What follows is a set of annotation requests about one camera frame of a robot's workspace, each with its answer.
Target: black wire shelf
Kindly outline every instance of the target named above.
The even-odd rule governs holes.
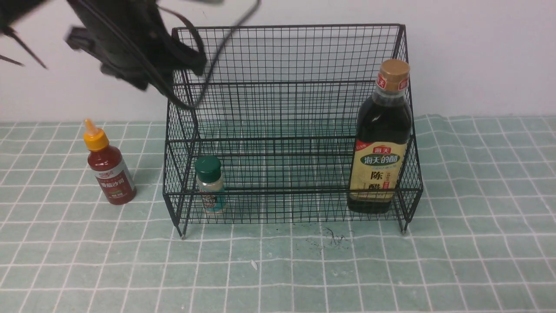
[[[214,53],[229,27],[199,28]],[[173,36],[190,45],[186,28]],[[404,25],[248,26],[221,54],[196,110],[168,103],[163,197],[178,233],[189,223],[396,220],[407,230],[423,193],[411,133],[390,210],[347,208],[359,106],[383,61],[408,61]],[[179,71],[174,91],[193,103],[203,78]],[[411,102],[411,86],[406,97]],[[198,157],[222,162],[227,209],[206,214]]]

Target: green checkered tablecloth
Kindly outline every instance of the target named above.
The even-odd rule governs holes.
[[[193,224],[162,200],[164,123],[99,123],[138,185],[108,204],[80,123],[0,123],[0,311],[556,312],[556,118],[420,116],[396,221]]]

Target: yellow label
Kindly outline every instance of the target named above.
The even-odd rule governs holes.
[[[385,190],[396,188],[405,147],[395,143],[364,143],[357,140],[351,168],[351,190]],[[393,192],[353,192],[354,200],[388,202]]]

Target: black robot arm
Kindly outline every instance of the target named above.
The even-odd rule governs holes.
[[[37,62],[42,61],[16,36],[10,25],[48,0],[0,0],[0,35],[14,38]],[[198,0],[220,3],[221,0]],[[74,50],[83,50],[101,62],[101,72],[121,80],[140,90],[151,84],[172,103],[183,109],[194,109],[206,92],[220,52],[238,26],[242,25],[258,9],[261,0],[232,28],[224,38],[197,101],[184,104],[172,91],[172,75],[175,70],[191,70],[195,75],[204,74],[207,57],[203,41],[195,26],[174,11],[160,8],[156,0],[67,0],[84,27],[73,27],[66,38]],[[196,49],[188,47],[167,32],[159,8],[177,16],[191,32]],[[0,60],[21,63],[0,56]]]

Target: yellow bottle cap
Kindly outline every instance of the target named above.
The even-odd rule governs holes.
[[[97,128],[91,119],[85,120],[85,128],[83,140],[90,151],[102,150],[110,144],[104,130]]]

